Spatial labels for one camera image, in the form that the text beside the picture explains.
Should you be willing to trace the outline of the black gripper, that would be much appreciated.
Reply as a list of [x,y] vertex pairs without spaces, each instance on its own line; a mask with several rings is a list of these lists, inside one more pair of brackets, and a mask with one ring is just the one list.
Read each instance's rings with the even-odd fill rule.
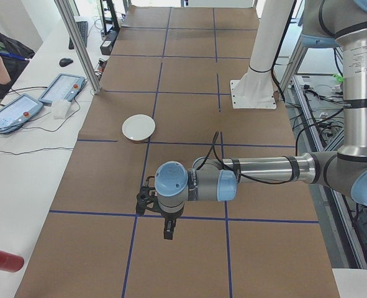
[[172,240],[175,228],[175,220],[182,216],[182,208],[176,210],[161,209],[161,216],[165,218],[163,238],[165,240]]

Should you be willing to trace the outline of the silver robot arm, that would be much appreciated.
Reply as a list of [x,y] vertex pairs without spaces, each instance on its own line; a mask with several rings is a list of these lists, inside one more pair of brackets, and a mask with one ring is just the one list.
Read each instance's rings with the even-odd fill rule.
[[239,183],[303,181],[327,186],[367,207],[367,1],[307,1],[302,38],[309,47],[340,47],[343,66],[343,143],[338,150],[274,158],[198,158],[155,174],[153,210],[173,237],[187,201],[231,201]]

